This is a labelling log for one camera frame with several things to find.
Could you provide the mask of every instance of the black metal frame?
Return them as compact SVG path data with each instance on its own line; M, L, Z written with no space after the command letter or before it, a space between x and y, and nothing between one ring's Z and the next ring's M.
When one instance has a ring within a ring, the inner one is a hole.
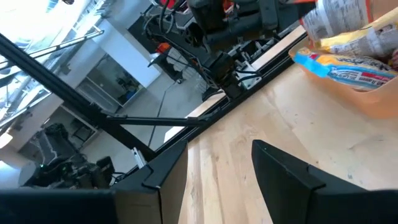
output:
M17 65L21 70L25 71L32 78L40 82L44 87L52 93L59 96L69 105L73 105L77 111L83 116L90 119L90 121L97 125L102 130L106 131L116 140L124 144L127 148L136 148L142 152L146 161L151 161L153 158L170 148L180 140L191 141L197 137L204 130L209 128L212 124L217 122L223 116L228 114L235 107L240 105L244 100L255 94L264 85L269 83L272 79L283 72L287 67L293 64L293 61L288 55L288 51L296 43L301 41L305 34L300 36L297 40L276 55L272 60L267 62L259 73L264 74L262 80L254 85L251 89L245 91L236 99L230 100L226 96L219 102L214 104L211 108L206 110L199 118L128 118L128 117L112 117L101 112L96 106L84 99L72 87L67 85L59 77L47 70L38 61L34 60L28 54L16 47L10 40L0 34L0 55L6 57L9 61ZM186 126L172 139L160 146L156 151L153 151L138 138L132 135L129 131L124 129L121 124L136 124L136 125L156 125L156 126ZM130 171L130 174L137 170L137 167Z

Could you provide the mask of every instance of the wooden tabletop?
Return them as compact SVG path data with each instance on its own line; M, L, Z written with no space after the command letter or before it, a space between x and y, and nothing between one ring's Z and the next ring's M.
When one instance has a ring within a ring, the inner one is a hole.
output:
M302 32L294 30L253 66ZM191 116L219 99L210 98ZM365 189L398 188L398 119L366 117L293 65L189 143L180 224L272 223L252 167L253 139Z

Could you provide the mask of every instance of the concrete floor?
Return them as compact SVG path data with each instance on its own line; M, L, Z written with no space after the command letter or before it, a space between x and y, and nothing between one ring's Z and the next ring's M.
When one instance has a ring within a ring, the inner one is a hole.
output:
M137 98L123 111L129 116L156 117L165 91L165 99L160 117L183 118L199 106L201 91L196 88L196 77L187 78L182 84L174 81L166 74L161 74L146 90L137 95ZM124 126L145 144L149 144L153 126ZM164 142L164 135L171 127L156 127L150 148L156 150ZM112 138L108 133L102 132L82 152L90 161L97 161L104 156L111 156L116 171L127 172L136 162L131 151Z

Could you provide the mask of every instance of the snack bag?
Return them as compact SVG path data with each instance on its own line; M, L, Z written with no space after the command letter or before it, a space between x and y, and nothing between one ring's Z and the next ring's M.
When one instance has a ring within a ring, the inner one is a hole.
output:
M341 55L390 56L398 48L398 8L361 30L322 39L315 47Z
M318 0L300 23L313 42L358 30L373 21L371 0Z
M298 50L293 60L321 78L331 78L359 91L374 90L398 75L371 57L322 54L306 47Z

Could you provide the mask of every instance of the black metal bar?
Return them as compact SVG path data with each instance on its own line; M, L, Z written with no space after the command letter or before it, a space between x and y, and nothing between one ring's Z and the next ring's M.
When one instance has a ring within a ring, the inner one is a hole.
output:
M86 40L92 39L92 38L94 38L94 37L97 37L97 36L99 36L99 35L102 35L103 33L104 33L104 31L103 31L103 30L100 30L100 31L97 31L97 32L92 33L92 34L84 35L83 37L79 37L79 38L76 38L76 39L73 39L73 40L68 40L68 41L66 41L66 42L64 42L64 43L57 44L57 45L54 45L54 46L51 46L51 47L47 47L47 48L38 50L38 51L36 51L36 52L32 52L32 53L30 53L29 55L30 55L32 58L36 59L36 58L42 57L42 56L44 56L44 55L48 55L48 54L54 53L54 52L56 52L56 51L58 51L58 50L62 50L62 49L65 49L65 48L67 48L67 47L76 45L76 44L78 44L78 43L80 43L80 42L82 42L82 41L86 41ZM2 64L4 64L4 63L8 63L8 60L5 60L5 61L3 61L3 62L0 62L0 65L2 65ZM7 69L7 68L11 68L11 67L13 67L13 66L14 66L14 64L9 63L8 65L6 65L5 67L3 67L3 68L1 68L1 69Z
M181 126L197 127L204 125L205 120L200 118L140 118L140 117L118 117L106 118L116 124L149 125L149 126Z
M155 152L148 146L122 126L112 122L107 122L106 115L101 113L98 108L91 105L88 100L84 99L84 97L82 97L72 87L67 85L27 53L15 46L2 34L0 34L0 55L6 57L10 62L17 65L21 70L25 71L69 105L73 105L78 112L89 118L91 122L106 131L127 148L133 149L135 147L140 150L146 161L151 161L155 157Z

